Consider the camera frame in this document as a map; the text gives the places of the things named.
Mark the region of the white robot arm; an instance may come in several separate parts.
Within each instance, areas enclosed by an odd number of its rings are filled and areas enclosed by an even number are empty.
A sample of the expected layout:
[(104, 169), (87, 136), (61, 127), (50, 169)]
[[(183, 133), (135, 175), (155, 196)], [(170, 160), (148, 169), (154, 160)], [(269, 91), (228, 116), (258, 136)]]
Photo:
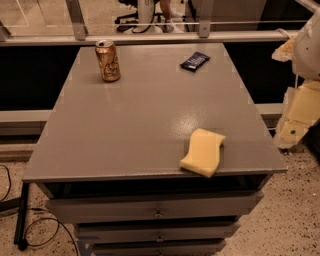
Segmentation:
[(289, 149), (320, 119), (320, 9), (296, 37), (274, 51), (272, 58), (281, 62), (291, 60), (293, 73), (304, 79), (300, 86), (287, 89), (282, 116), (276, 126), (275, 145)]

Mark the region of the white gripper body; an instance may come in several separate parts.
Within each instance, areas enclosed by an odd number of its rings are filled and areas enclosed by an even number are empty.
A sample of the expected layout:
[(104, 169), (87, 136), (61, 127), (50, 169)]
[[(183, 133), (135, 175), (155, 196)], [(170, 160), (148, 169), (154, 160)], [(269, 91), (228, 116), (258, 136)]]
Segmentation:
[(297, 88), (287, 117), (290, 123), (305, 128), (313, 126), (320, 119), (319, 81), (306, 81)]

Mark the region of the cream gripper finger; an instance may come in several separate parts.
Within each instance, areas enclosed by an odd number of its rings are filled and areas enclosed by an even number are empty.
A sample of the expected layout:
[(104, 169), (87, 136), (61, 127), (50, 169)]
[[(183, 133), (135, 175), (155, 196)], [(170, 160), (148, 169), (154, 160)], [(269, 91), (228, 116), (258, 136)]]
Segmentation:
[(272, 53), (272, 59), (280, 62), (291, 61), (293, 56), (294, 43), (294, 38), (290, 38), (288, 41), (283, 43)]
[(308, 131), (308, 123), (298, 120), (280, 119), (276, 126), (276, 134), (273, 141), (278, 148), (289, 149), (297, 145)]

